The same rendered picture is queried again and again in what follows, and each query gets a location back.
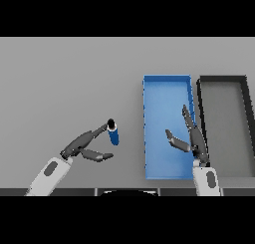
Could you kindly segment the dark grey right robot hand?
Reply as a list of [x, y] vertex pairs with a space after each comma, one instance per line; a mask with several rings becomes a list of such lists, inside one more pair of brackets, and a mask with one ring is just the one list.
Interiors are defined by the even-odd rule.
[[189, 142], [185, 142], [172, 134], [167, 129], [165, 131], [168, 142], [171, 146], [182, 150], [183, 152], [192, 152], [193, 156], [202, 166], [210, 166], [210, 159], [206, 149], [206, 142], [199, 127], [194, 123], [187, 106], [182, 108], [182, 116], [189, 133]]

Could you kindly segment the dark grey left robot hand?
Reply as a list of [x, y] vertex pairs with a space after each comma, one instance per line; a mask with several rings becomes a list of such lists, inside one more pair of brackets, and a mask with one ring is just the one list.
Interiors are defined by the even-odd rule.
[[99, 134], [106, 131], [107, 127], [108, 125], [105, 123], [94, 131], [89, 130], [79, 135], [60, 152], [61, 157], [63, 159], [68, 159], [69, 157], [77, 156], [80, 153], [84, 159], [89, 159], [95, 162], [101, 162], [112, 158], [114, 156], [112, 153], [101, 153], [87, 149], [87, 146], [91, 141]]

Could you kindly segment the blue pipe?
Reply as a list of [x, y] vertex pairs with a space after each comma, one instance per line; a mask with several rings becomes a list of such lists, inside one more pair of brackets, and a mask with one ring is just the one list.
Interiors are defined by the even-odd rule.
[[118, 126], [113, 119], [108, 120], [108, 134], [113, 145], [119, 144]]

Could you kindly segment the dark grey bin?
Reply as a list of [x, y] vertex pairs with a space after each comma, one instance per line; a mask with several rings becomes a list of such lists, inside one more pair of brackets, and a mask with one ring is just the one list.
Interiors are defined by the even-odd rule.
[[255, 119], [246, 76], [200, 76], [200, 122], [219, 177], [255, 177]]

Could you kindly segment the blue bin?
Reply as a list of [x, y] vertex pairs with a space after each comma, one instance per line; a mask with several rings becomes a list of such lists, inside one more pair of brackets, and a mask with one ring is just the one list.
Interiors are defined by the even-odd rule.
[[192, 179], [192, 153], [172, 147], [165, 133], [169, 129], [175, 137], [189, 142], [182, 108], [188, 108], [195, 122], [191, 76], [144, 75], [142, 96], [145, 178]]

